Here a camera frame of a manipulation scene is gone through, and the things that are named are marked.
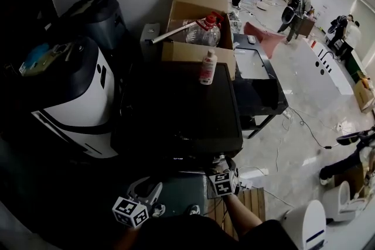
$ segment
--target wooden crate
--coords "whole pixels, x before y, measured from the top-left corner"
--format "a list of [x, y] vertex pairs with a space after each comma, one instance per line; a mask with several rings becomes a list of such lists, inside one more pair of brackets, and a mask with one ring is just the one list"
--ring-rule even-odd
[[[240, 201], [252, 211], [260, 220], [265, 221], [265, 205], [264, 205], [264, 190], [252, 189], [245, 190], [238, 194]], [[231, 237], [238, 240], [237, 233], [232, 225], [226, 205], [221, 198], [209, 200], [208, 217], [215, 220], [221, 228], [228, 233]]]

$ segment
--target white floor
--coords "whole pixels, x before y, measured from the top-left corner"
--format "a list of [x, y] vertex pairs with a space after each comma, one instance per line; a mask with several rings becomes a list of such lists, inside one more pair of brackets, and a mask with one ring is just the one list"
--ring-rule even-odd
[[[244, 3], [250, 3], [249, 0], [243, 0], [239, 13], [241, 21], [244, 24], [250, 22], [261, 29], [276, 32], [280, 27], [281, 14], [286, 3], [283, 0], [270, 1], [273, 5], [269, 10], [262, 11], [256, 6]], [[233, 9], [230, 2], [231, 0], [229, 0], [229, 8]], [[251, 11], [256, 18], [250, 16], [244, 9]], [[317, 28], [314, 28], [313, 33], [318, 40], [323, 40], [324, 35]], [[302, 37], [298, 40], [293, 39], [289, 45], [279, 43], [271, 63], [289, 105], [298, 110], [319, 143], [323, 146], [336, 144], [336, 138], [345, 134], [335, 130], [339, 122], [349, 122], [352, 125], [350, 131], [369, 129], [374, 125], [372, 114], [362, 114], [354, 96], [340, 107], [331, 110], [321, 110], [317, 107], [313, 99], [304, 91], [304, 84], [299, 81], [295, 72], [294, 51], [301, 39]], [[344, 67], [342, 69], [353, 85], [354, 82], [346, 69]], [[266, 191], [293, 206], [321, 198], [325, 189], [320, 186], [318, 180], [320, 168], [342, 160], [354, 150], [354, 145], [337, 146], [332, 150], [321, 148], [307, 126], [302, 126], [300, 121], [297, 114], [293, 116], [292, 124], [283, 115], [276, 116], [254, 138], [244, 139], [244, 149], [235, 158], [239, 167], [249, 166], [242, 167], [240, 173], [243, 176], [253, 177], [254, 186], [264, 187]], [[264, 173], [268, 172], [268, 176], [263, 176], [253, 167], [262, 169]], [[280, 219], [290, 208], [289, 205], [266, 193], [267, 219]]]

